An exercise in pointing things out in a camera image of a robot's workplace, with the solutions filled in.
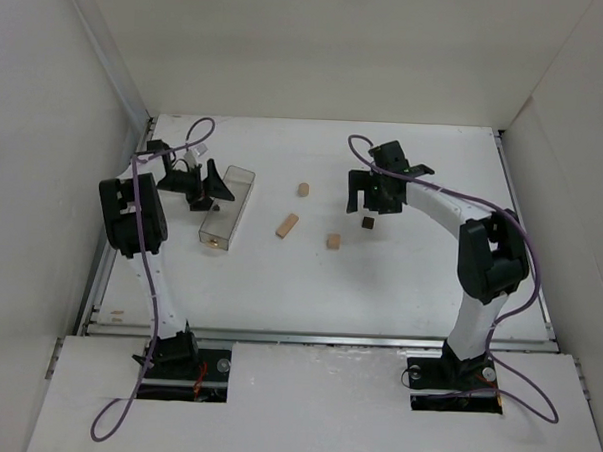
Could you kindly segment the small dark wood block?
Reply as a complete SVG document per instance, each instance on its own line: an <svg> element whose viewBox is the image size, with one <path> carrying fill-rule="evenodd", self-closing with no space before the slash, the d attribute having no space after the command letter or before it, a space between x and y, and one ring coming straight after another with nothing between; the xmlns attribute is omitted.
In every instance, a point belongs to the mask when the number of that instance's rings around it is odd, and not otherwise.
<svg viewBox="0 0 603 452"><path fill-rule="evenodd" d="M375 224L375 220L371 217L365 217L362 221L362 227L365 229L373 229Z"/></svg>

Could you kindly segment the clear plastic box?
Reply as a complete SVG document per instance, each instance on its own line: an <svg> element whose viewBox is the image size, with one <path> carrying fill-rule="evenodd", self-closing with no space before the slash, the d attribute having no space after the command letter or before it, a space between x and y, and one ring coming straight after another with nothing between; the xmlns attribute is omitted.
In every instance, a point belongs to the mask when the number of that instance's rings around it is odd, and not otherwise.
<svg viewBox="0 0 603 452"><path fill-rule="evenodd" d="M222 182L234 196L233 201L215 197L199 228L201 243L213 249L228 251L238 229L246 204L249 202L256 174L245 168L230 165Z"/></svg>

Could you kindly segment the light wood letter cube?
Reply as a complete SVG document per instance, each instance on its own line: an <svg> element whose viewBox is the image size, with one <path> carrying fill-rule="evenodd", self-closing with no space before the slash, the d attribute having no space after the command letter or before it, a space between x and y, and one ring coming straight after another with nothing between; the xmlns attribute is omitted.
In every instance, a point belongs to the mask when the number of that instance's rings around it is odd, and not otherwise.
<svg viewBox="0 0 603 452"><path fill-rule="evenodd" d="M326 239L326 246L329 250L337 251L341 247L341 235L336 233L329 233Z"/></svg>

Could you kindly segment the light wood cylinder block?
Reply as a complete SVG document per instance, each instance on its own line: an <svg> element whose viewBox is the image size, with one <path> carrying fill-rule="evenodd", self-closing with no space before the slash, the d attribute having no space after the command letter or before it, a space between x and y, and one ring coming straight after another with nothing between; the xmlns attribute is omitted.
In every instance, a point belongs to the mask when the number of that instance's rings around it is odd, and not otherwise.
<svg viewBox="0 0 603 452"><path fill-rule="evenodd" d="M300 197L307 197L310 192L310 187L308 183L300 183L297 188L297 193Z"/></svg>

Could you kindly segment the long light wood block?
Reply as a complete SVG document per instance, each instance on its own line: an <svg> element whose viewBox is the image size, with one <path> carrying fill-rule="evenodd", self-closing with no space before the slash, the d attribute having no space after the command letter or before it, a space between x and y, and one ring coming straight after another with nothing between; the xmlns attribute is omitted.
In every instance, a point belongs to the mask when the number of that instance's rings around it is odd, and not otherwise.
<svg viewBox="0 0 603 452"><path fill-rule="evenodd" d="M299 216L289 213L284 221L275 230L275 236L284 239L299 222Z"/></svg>

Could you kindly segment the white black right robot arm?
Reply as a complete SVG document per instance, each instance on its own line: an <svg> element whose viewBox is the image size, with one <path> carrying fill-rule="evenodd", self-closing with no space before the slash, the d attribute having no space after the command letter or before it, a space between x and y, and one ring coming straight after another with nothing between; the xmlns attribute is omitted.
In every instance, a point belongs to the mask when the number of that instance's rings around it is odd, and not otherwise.
<svg viewBox="0 0 603 452"><path fill-rule="evenodd" d="M515 214L488 201L427 181L432 169L412 166L398 141L373 146L366 169L348 174L349 213L365 208L382 215L411 207L456 240L457 279L463 290L458 316L435 358L407 361L413 390L476 391L496 384L489 352L504 305L530 275L527 248Z"/></svg>

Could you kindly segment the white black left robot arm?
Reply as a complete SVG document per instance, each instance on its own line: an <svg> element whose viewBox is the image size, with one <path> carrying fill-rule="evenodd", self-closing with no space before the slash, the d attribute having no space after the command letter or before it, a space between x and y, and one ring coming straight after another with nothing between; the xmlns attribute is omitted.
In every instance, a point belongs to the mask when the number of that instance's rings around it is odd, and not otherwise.
<svg viewBox="0 0 603 452"><path fill-rule="evenodd" d="M132 157L125 172L99 183L108 242L132 266L149 303L152 337L146 352L134 357L149 379L197 378L207 370L164 273L168 222L160 193L183 195L189 209L198 212L212 209L217 199L235 200L215 161L199 162L200 147L182 155L184 169L174 166L177 152L161 140L151 141L145 152Z"/></svg>

